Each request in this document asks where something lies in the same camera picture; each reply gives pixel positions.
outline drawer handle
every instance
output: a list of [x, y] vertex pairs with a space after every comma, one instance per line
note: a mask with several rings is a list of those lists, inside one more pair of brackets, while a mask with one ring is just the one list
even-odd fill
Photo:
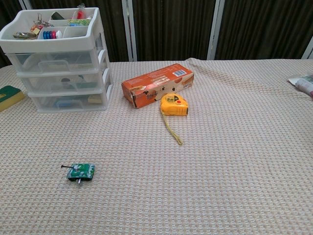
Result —
[[98, 55], [98, 60], [99, 60], [100, 65], [105, 57], [106, 57], [106, 50], [101, 50]]
[[69, 67], [68, 67], [68, 62], [66, 61], [66, 60], [51, 60], [51, 61], [42, 61], [42, 62], [39, 62], [38, 63], [38, 66], [39, 66], [39, 68], [41, 69], [41, 71], [45, 71], [45, 69], [44, 69], [44, 65], [56, 65], [56, 64], [58, 64], [58, 65], [60, 65], [60, 64], [62, 64], [62, 65], [65, 65], [66, 66], [66, 68], [67, 68], [67, 71], [70, 71], [70, 69], [69, 69]]
[[106, 82], [108, 81], [109, 75], [110, 75], [110, 69], [104, 70], [104, 73], [102, 75], [103, 85], [105, 85]]

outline red object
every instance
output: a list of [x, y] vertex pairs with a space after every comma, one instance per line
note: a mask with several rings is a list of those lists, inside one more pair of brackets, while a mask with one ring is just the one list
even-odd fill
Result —
[[78, 18], [78, 19], [84, 19], [84, 18], [85, 18], [84, 12], [83, 12], [82, 10], [79, 10], [79, 11], [77, 12], [77, 18]]

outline tape measure strap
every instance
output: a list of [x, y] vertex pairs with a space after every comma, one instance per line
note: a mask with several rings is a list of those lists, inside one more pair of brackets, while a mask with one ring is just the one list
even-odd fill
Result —
[[166, 116], [165, 116], [165, 113], [161, 110], [161, 113], [163, 115], [163, 119], [164, 119], [164, 122], [165, 122], [165, 125], [168, 129], [168, 131], [172, 134], [172, 136], [177, 140], [177, 143], [179, 145], [183, 145], [183, 142], [181, 140], [181, 138], [179, 137], [179, 135], [177, 135], [171, 128], [170, 128], [170, 125], [168, 124], [167, 120], [166, 120]]

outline yellow sponge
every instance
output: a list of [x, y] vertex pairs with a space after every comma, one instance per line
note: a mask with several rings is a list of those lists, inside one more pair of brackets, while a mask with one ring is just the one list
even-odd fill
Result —
[[0, 89], [0, 112], [16, 104], [25, 96], [20, 89], [6, 86]]

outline yellow tape measure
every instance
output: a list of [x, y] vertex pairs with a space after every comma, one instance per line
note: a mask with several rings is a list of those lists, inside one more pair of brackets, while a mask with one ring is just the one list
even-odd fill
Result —
[[166, 94], [161, 99], [161, 112], [165, 125], [179, 145], [183, 145], [180, 137], [170, 128], [165, 116], [186, 116], [188, 115], [188, 103], [180, 95], [175, 93]]

